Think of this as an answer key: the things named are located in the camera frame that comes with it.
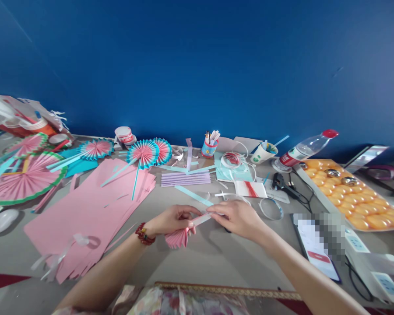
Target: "red beaded bracelet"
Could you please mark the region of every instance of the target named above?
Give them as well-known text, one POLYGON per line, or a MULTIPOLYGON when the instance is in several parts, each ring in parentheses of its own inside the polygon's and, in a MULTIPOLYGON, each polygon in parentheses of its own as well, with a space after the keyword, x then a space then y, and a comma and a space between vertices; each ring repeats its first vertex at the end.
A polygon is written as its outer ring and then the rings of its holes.
POLYGON ((145 245, 152 245, 155 242, 156 238, 149 238, 146 235, 146 229, 143 228, 145 224, 146 224, 146 222, 143 222, 142 224, 139 225, 139 227, 136 230, 136 234, 138 235, 139 240, 143 244, 145 244, 145 245))

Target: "scissors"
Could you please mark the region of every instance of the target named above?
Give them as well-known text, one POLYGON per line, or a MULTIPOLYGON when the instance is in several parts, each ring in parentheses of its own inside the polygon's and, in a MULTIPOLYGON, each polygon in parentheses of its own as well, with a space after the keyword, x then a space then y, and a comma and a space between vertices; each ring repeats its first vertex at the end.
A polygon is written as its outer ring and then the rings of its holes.
MULTIPOLYGON (((223 200, 223 201, 228 201, 228 199, 226 199, 225 196, 223 196, 223 195, 222 195, 222 200, 223 200)), ((232 233, 232 232, 231 232, 230 230, 228 230, 227 228, 224 227, 224 229, 225 229, 226 232, 232 233)))

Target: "bottle label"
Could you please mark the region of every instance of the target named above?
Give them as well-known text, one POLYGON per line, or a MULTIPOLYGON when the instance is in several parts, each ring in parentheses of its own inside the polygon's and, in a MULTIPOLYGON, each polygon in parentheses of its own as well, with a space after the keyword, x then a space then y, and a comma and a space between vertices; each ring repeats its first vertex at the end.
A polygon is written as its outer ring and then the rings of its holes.
POLYGON ((301 153, 296 147, 294 147, 280 157, 280 162, 282 162, 283 165, 292 167, 309 157, 310 155, 305 155, 301 153))

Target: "table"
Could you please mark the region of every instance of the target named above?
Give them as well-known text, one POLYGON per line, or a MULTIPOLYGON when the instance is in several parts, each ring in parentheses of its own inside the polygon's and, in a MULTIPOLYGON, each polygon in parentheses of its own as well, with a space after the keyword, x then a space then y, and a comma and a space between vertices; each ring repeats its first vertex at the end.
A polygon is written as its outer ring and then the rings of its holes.
MULTIPOLYGON (((78 140, 84 141, 87 138, 78 138, 78 140)), ((0 152, 13 142, 14 140, 0 140, 0 152)), ((198 161, 200 167, 202 167, 205 159, 200 157, 198 161)), ((260 177, 265 177, 268 172, 275 173, 268 162, 257 166, 256 170, 257 176, 260 177)), ((86 172, 80 177, 80 185, 91 172, 86 172)), ((114 239, 117 239, 134 223, 149 221, 173 204, 190 204, 200 210, 205 209, 203 204, 173 187, 160 187, 160 173, 168 171, 151 168, 150 172, 156 175, 156 188, 131 215, 114 239)), ((210 192, 212 195, 219 193, 221 189, 224 192, 235 191, 232 183, 225 183, 229 187, 226 190, 215 180, 214 173, 211 176, 211 184, 187 186, 187 189, 195 193, 210 192)), ((310 196, 310 190, 305 183, 294 174, 292 175, 292 181, 301 194, 310 196)), ((389 193, 383 188, 365 182, 384 197, 389 196, 389 193)), ((58 190, 48 202, 44 211, 64 197, 69 192, 69 186, 66 185, 58 190)), ((40 257, 40 254, 23 232, 23 226, 38 215, 31 213, 30 209, 38 204, 40 199, 41 197, 22 206, 12 207, 21 210, 21 214, 11 228, 0 235, 0 273, 32 277, 41 277, 44 274, 44 270, 32 271, 30 269, 33 262, 40 257)), ((290 214, 308 213, 307 210, 296 200, 290 199, 290 204, 281 203, 285 213, 284 218, 281 221, 270 221, 259 211, 259 199, 249 198, 249 200, 263 221, 293 248, 301 252, 290 214)), ((394 197, 388 198, 388 200, 394 202, 394 197)), ((210 201, 218 203, 221 201, 221 197, 211 197, 210 201)), ((316 197, 312 199, 311 208, 314 213, 327 212, 316 197)), ((394 231, 384 233, 359 232, 358 234, 372 252, 394 255, 394 231)), ((336 268, 342 280, 341 286, 359 303, 364 306, 394 308, 394 305, 388 306, 379 301, 371 303, 363 300, 355 291, 349 279, 348 268, 344 265, 341 266, 339 263, 336 263, 336 268)), ((279 287, 282 290, 294 291, 293 286, 276 262, 268 257, 259 246, 237 235, 227 233, 214 220, 209 220, 197 228, 197 235, 192 235, 189 238, 187 248, 171 250, 166 245, 164 238, 156 240, 155 244, 148 249, 134 268, 129 283, 152 285, 155 281, 271 290, 277 290, 279 287)))

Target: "pen holder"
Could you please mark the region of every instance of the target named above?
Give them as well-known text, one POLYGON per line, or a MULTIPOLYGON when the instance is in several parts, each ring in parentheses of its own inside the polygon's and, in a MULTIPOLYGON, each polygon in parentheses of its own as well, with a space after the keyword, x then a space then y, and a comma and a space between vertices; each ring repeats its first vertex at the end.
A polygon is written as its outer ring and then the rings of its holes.
POLYGON ((206 140, 204 140, 203 147, 201 148, 201 155, 205 158, 211 158, 215 154, 216 148, 218 147, 219 140, 216 140, 214 145, 209 145, 206 140))
POLYGON ((254 154, 251 156, 251 162, 254 164, 261 164, 269 158, 272 158, 279 152, 277 148, 271 143, 269 143, 269 149, 271 152, 274 153, 267 152, 260 144, 257 150, 255 150, 254 154))

